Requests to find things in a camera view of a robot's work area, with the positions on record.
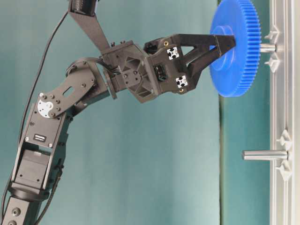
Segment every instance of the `metal rod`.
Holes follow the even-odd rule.
[[[274,44],[261,44],[261,53],[276,52],[276,45]]]
[[[285,150],[265,150],[265,151],[243,151],[243,160],[281,160],[288,159]]]

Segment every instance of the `black robotic arm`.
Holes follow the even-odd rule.
[[[165,92],[187,93],[200,74],[235,47],[233,36],[175,34],[147,42],[108,44],[97,21],[97,0],[70,0],[68,13],[85,31],[102,56],[72,63],[65,81],[40,93],[22,132],[9,182],[9,198],[1,225],[38,224],[46,212],[66,156],[68,126],[87,106],[128,89],[141,103]],[[184,54],[183,46],[193,50]],[[105,79],[97,64],[103,66]],[[41,203],[48,203],[41,215]]]

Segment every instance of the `teal backdrop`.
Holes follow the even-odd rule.
[[[269,34],[269,0],[252,0],[263,37]],[[221,224],[268,225],[270,163],[243,161],[243,150],[270,149],[270,55],[261,55],[251,89],[242,97],[220,98]]]
[[[216,0],[101,0],[110,42],[209,33]],[[0,190],[16,156],[21,115],[42,52],[66,0],[0,4]],[[68,16],[54,38],[35,97],[69,64],[99,52]],[[140,104],[128,91],[88,107],[69,129],[59,188],[42,221],[53,224],[219,224],[219,109],[209,71],[184,96]]]

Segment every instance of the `wire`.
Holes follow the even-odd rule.
[[[28,111],[28,108],[29,108],[29,105],[30,105],[30,102],[31,102],[31,99],[32,99],[33,92],[34,92],[35,87],[37,85],[38,79],[39,79],[39,77],[41,75],[41,72],[42,72],[42,69],[43,69],[43,66],[44,66],[44,62],[45,62],[45,59],[46,59],[46,55],[47,55],[49,46],[50,46],[50,44],[51,44],[51,42],[52,42],[52,40],[53,40],[53,38],[54,38],[57,30],[59,29],[60,25],[62,24],[62,22],[64,21],[64,19],[66,18],[67,15],[68,15],[68,11],[65,12],[64,15],[62,16],[62,18],[60,19],[60,21],[56,25],[54,31],[52,32],[52,35],[50,36],[50,38],[49,38],[49,40],[48,40],[48,42],[46,44],[46,48],[44,50],[44,53],[43,53],[43,56],[42,56],[42,60],[41,60],[41,62],[39,64],[39,67],[38,67],[38,70],[37,70],[37,75],[35,77],[35,80],[33,82],[32,87],[30,89],[29,97],[27,99],[27,103],[26,103],[26,106],[25,106],[25,109],[24,109],[24,112],[23,112],[17,146],[19,146],[19,144],[21,142],[21,137],[22,137],[22,133],[23,133],[23,128],[24,128],[24,124],[25,124],[25,118],[26,118],[26,115],[27,115],[27,111]],[[2,195],[1,212],[0,212],[0,214],[1,214],[1,223],[3,222],[3,219],[4,219],[5,199],[6,199],[6,195],[7,195],[7,192],[8,192],[8,186],[9,186],[11,177],[12,177],[12,174],[10,175],[10,178],[7,181],[7,185],[5,186],[4,193]]]
[[[1,219],[0,219],[1,223],[3,222],[3,219],[4,219],[5,199],[6,199],[6,195],[8,193],[8,186],[9,186],[9,183],[10,183],[12,175],[13,175],[13,171],[11,172],[11,174],[9,176],[9,179],[8,179],[8,181],[6,183],[6,186],[5,186],[5,189],[4,189],[4,193],[2,195],[2,200],[1,200],[1,215],[0,215],[1,216]]]
[[[94,58],[94,57],[84,57],[84,58],[80,58],[74,62],[71,63],[71,65],[67,68],[66,70],[66,76],[69,75],[69,73],[72,71],[73,68],[75,68],[77,63],[80,62],[87,62],[87,61],[92,61],[95,63],[98,63],[99,65],[103,66],[105,69],[107,69],[108,71],[112,72],[112,73],[120,73],[120,71],[118,71],[118,67],[116,68],[111,68],[109,65],[107,65],[102,59],[99,58]]]
[[[60,181],[60,178],[62,176],[62,169],[63,169],[63,165],[59,167],[59,171],[56,175],[56,179],[55,179],[55,182],[54,182],[54,185],[52,187],[52,191],[51,191],[51,195],[49,196],[49,199],[43,209],[43,211],[41,212],[41,214],[39,215],[38,219],[36,220],[36,222],[34,223],[34,225],[38,225],[39,222],[41,222],[42,218],[44,217],[45,213],[47,212],[49,206],[50,206],[50,203],[54,197],[54,194],[55,194],[55,191],[56,191],[56,188],[57,188],[57,185],[58,185],[58,182]]]
[[[49,40],[47,42],[46,48],[44,50],[44,53],[43,53],[43,56],[42,56],[42,60],[41,60],[41,62],[39,64],[39,68],[38,68],[38,71],[37,71],[37,76],[36,76],[36,78],[35,78],[35,80],[33,82],[33,85],[31,87],[31,90],[30,90],[30,93],[29,93],[29,97],[28,97],[28,100],[27,100],[27,103],[26,103],[26,106],[25,106],[25,109],[24,109],[24,112],[23,112],[22,121],[21,121],[21,127],[20,127],[20,131],[19,131],[18,145],[21,142],[21,137],[22,137],[22,132],[23,132],[23,128],[24,128],[26,114],[27,114],[27,111],[28,111],[28,108],[29,108],[29,105],[30,105],[30,101],[32,99],[32,95],[33,95],[34,89],[35,89],[35,87],[37,85],[37,82],[38,82],[38,79],[39,79],[39,77],[41,75],[41,72],[42,72],[42,69],[43,69],[43,66],[44,66],[44,62],[45,62],[45,58],[46,58],[49,46],[50,46],[50,44],[52,42],[52,39],[54,38],[54,35],[56,34],[58,28],[60,27],[60,25],[62,24],[62,22],[66,18],[67,14],[68,14],[68,11],[64,13],[64,15],[62,16],[61,20],[56,25],[56,27],[55,27],[52,35],[50,36],[50,38],[49,38]]]

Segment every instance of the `blue plastic gear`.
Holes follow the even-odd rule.
[[[217,8],[211,34],[234,35],[236,46],[210,65],[219,94],[238,97],[251,87],[260,59],[261,28],[250,0],[223,0]]]

